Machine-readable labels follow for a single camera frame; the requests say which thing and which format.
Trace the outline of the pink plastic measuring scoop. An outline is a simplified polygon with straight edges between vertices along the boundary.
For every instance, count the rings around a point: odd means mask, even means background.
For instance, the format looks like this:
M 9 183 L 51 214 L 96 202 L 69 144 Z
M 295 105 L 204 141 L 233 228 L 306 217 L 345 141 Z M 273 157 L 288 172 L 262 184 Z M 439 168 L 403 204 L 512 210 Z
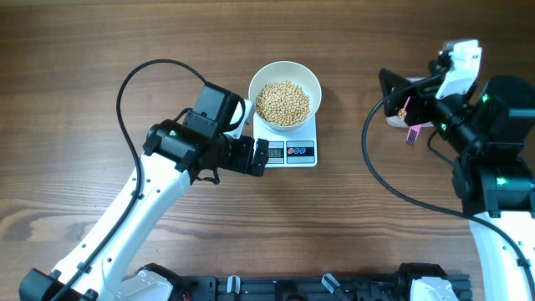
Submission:
M 407 106 L 408 104 L 410 103 L 410 97 L 407 98 L 403 108 L 406 108 L 407 109 Z M 406 137 L 406 142 L 408 145 L 410 146 L 414 146 L 415 145 L 415 142 L 419 136 L 419 133 L 420 133 L 420 129 L 421 129 L 421 124 L 417 124 L 417 125 L 411 125 L 408 129 L 408 133 L 407 133 L 407 137 Z

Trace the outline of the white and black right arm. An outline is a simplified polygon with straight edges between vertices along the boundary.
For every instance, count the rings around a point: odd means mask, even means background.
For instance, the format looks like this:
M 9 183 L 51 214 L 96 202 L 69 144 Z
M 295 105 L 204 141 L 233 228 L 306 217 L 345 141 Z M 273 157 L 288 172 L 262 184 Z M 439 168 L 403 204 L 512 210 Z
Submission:
M 388 117 L 404 113 L 407 125 L 430 122 L 457 152 L 452 185 L 461 199 L 458 217 L 470 222 L 489 300 L 534 298 L 534 174 L 521 158 L 534 126 L 534 88 L 511 75 L 492 77 L 477 102 L 470 83 L 445 95 L 445 68 L 411 82 L 379 73 Z

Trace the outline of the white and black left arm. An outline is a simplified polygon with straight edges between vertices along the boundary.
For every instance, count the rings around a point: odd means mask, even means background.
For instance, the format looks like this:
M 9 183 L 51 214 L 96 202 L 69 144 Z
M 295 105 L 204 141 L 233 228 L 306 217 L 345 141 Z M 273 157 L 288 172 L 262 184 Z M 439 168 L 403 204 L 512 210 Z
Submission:
M 180 300 L 180 276 L 148 264 L 125 276 L 133 257 L 167 209 L 203 170 L 261 176 L 266 140 L 242 134 L 254 104 L 207 83 L 182 121 L 163 120 L 147 133 L 130 179 L 82 242 L 49 274 L 32 269 L 20 283 L 22 300 Z

